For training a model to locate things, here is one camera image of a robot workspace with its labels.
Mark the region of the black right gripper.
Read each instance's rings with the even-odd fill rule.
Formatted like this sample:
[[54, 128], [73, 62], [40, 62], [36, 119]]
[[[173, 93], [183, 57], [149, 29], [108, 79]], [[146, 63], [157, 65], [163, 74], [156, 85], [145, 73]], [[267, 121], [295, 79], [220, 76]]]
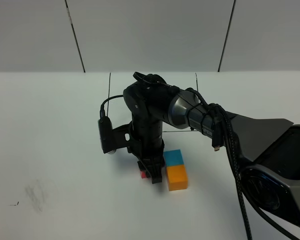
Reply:
[[160, 133], [153, 139], [138, 139], [133, 133], [129, 136], [130, 139], [127, 150], [137, 157], [139, 170], [149, 174], [152, 184], [161, 183], [162, 168], [165, 165], [163, 157], [165, 144], [162, 139], [162, 134]]

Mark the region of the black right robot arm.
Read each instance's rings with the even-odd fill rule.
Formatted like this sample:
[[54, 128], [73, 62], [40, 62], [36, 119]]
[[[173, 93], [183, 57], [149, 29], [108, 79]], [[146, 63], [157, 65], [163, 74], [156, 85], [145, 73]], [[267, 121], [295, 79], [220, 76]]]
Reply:
[[123, 91], [132, 113], [134, 135], [150, 141], [139, 122], [191, 128], [211, 138], [215, 151], [225, 147], [242, 199], [268, 223], [271, 213], [300, 227], [300, 125], [284, 118], [254, 119], [206, 103], [193, 88], [169, 85], [157, 74], [133, 74]]

